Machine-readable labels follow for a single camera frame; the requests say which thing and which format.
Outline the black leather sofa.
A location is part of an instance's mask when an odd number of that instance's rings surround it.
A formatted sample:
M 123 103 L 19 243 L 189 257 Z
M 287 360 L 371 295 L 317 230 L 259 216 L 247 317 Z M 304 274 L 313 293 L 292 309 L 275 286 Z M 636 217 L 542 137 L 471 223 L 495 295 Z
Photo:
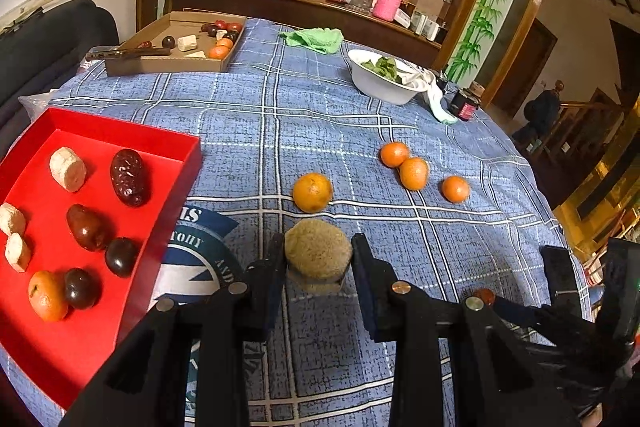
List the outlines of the black leather sofa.
M 72 0 L 37 10 L 1 35 L 1 153 L 28 127 L 18 101 L 58 89 L 76 75 L 94 46 L 119 44 L 113 15 L 91 0 Z

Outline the smooth brown date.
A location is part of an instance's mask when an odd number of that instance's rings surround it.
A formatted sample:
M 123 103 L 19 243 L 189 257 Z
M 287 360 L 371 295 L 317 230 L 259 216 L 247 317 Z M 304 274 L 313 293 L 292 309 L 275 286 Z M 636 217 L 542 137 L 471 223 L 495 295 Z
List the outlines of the smooth brown date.
M 86 251 L 104 251 L 108 243 L 108 228 L 96 212 L 74 204 L 66 211 L 66 222 L 80 247 Z

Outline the small orange mandarin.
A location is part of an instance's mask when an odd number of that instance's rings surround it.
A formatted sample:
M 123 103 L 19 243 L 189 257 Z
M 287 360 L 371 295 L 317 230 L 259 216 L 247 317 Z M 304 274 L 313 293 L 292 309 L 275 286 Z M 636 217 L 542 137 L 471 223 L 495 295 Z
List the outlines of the small orange mandarin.
M 462 176 L 447 176 L 440 184 L 440 191 L 448 202 L 460 204 L 468 199 L 471 189 L 468 181 Z

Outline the dark plum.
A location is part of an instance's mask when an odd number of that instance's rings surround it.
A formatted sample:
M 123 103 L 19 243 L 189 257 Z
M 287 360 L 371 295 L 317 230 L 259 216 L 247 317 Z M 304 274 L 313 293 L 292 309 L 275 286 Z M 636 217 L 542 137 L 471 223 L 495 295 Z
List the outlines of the dark plum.
M 129 237 L 116 237 L 108 244 L 104 261 L 113 274 L 118 277 L 130 277 L 137 262 L 139 247 Z
M 98 301 L 99 285 L 86 270 L 69 269 L 64 274 L 64 297 L 74 309 L 89 309 Z

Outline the white towel green edge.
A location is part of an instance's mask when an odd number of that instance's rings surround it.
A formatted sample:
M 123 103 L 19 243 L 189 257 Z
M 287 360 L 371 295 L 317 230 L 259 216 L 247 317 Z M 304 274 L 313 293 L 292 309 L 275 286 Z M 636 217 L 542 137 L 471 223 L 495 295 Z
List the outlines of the white towel green edge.
M 434 72 L 419 66 L 401 63 L 398 66 L 398 75 L 404 86 L 422 89 L 425 103 L 441 124 L 455 124 L 458 121 L 456 116 L 442 107 L 444 95 L 442 94 L 442 89 L 437 86 Z

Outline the white bowl with greens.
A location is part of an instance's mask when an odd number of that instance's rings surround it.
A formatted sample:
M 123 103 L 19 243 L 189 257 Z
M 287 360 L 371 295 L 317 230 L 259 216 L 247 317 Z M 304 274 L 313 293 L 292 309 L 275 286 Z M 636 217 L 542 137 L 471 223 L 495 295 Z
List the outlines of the white bowl with greens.
M 352 83 L 363 94 L 394 105 L 405 105 L 425 93 L 435 80 L 431 72 L 392 56 L 366 49 L 348 51 Z

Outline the round beige sugarcane chunk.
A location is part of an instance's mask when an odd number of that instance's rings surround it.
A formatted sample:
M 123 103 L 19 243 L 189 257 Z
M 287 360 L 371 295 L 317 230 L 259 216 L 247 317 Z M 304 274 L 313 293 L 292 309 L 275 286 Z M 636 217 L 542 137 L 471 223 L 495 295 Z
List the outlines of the round beige sugarcane chunk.
M 288 277 L 303 291 L 337 294 L 352 260 L 352 244 L 335 225 L 306 219 L 284 234 L 284 253 Z

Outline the blue plaid tablecloth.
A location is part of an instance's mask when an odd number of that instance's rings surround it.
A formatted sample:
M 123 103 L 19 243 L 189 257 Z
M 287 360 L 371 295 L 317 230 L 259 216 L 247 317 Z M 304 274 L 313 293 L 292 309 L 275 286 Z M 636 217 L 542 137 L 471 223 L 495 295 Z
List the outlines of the blue plaid tablecloth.
M 62 66 L 55 80 L 29 81 L 53 105 L 200 137 L 203 165 L 186 205 L 229 216 L 224 240 L 241 265 L 268 236 L 302 214 L 294 181 L 323 173 L 333 198 L 320 219 L 367 235 L 375 256 L 428 295 L 463 300 L 475 288 L 526 306 L 550 303 L 542 245 L 566 246 L 532 167 L 489 116 L 439 124 L 420 98 L 395 106 L 352 84 L 344 41 L 322 55 L 283 43 L 283 26 L 249 20 L 225 74 L 108 77 L 102 62 Z M 430 166 L 407 192 L 378 150 L 408 145 Z M 450 204 L 439 181 L 463 176 L 471 195 Z M 337 295 L 288 283 L 266 347 L 248 345 L 250 417 L 256 426 L 386 426 L 395 345 L 363 328 L 352 273 Z

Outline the black red jar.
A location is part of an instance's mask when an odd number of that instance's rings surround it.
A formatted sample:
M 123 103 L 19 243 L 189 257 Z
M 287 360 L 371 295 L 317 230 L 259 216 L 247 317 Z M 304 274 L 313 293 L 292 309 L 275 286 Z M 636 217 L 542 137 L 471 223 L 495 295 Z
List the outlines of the black red jar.
M 449 112 L 463 121 L 469 121 L 480 107 L 485 88 L 472 81 L 469 87 L 460 88 L 449 102 Z

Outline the beige sugarcane chunk back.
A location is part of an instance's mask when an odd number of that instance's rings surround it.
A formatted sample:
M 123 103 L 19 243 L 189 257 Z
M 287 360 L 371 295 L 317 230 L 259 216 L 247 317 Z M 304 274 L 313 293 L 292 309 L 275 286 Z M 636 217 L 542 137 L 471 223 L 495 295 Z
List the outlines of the beige sugarcane chunk back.
M 54 181 L 66 191 L 75 193 L 86 181 L 87 167 L 69 147 L 62 146 L 51 155 L 49 168 Z

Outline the cardboard box tray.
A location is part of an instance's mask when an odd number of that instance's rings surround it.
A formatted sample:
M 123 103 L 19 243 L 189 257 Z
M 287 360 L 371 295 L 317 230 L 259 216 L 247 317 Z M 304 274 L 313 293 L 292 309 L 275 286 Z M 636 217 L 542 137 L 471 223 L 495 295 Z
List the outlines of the cardboard box tray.
M 104 58 L 110 76 L 152 72 L 224 72 L 240 48 L 246 18 L 218 12 L 170 12 Z

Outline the large wrinkled red date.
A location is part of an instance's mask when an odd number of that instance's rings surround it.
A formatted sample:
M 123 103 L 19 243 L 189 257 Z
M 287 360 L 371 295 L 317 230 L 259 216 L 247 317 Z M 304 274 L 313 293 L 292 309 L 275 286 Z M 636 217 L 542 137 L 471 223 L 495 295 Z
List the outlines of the large wrinkled red date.
M 150 196 L 150 181 L 142 157 L 135 150 L 119 150 L 111 161 L 110 177 L 118 199 L 129 207 L 144 205 Z

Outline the beige sugarcane chunk front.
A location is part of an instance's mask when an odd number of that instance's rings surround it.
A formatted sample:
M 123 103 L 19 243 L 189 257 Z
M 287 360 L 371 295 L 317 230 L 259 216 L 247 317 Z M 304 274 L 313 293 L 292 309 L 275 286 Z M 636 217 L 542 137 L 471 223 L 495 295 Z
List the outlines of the beige sugarcane chunk front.
M 24 273 L 32 259 L 32 251 L 20 233 L 12 233 L 6 240 L 6 261 L 18 273 Z

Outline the green cloth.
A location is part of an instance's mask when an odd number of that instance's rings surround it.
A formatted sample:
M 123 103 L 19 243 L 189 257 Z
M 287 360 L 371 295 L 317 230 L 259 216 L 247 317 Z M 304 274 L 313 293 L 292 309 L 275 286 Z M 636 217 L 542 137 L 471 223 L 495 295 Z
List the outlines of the green cloth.
M 337 28 L 310 28 L 282 31 L 280 36 L 287 46 L 300 46 L 320 54 L 336 53 L 344 40 Z

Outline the small wrinkled red date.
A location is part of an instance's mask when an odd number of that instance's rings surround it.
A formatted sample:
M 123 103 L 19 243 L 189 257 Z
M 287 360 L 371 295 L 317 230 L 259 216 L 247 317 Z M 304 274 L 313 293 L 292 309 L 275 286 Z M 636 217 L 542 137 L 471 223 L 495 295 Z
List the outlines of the small wrinkled red date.
M 478 288 L 473 293 L 474 297 L 482 300 L 485 306 L 492 307 L 496 300 L 496 295 L 488 288 Z

